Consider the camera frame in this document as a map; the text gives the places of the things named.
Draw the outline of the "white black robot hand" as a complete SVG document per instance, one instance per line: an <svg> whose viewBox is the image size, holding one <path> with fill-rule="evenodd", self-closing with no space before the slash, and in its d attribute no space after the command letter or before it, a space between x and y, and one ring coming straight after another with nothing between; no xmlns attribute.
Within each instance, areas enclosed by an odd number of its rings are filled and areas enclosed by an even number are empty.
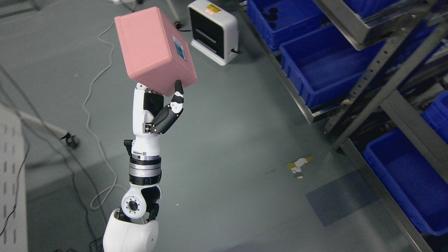
<svg viewBox="0 0 448 252"><path fill-rule="evenodd" d="M184 90L180 80L169 104L164 97L147 86L137 83L133 93L132 130L135 140L124 144L131 158L150 160L160 155L159 136L165 134L184 110Z"/></svg>

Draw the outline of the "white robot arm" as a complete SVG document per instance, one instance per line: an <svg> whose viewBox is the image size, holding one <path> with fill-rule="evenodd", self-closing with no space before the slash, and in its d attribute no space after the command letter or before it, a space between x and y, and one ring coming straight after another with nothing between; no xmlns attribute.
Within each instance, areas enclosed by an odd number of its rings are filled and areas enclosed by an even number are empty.
<svg viewBox="0 0 448 252"><path fill-rule="evenodd" d="M109 218L104 236L106 252L151 252L158 241L161 157L129 159L130 188Z"/></svg>

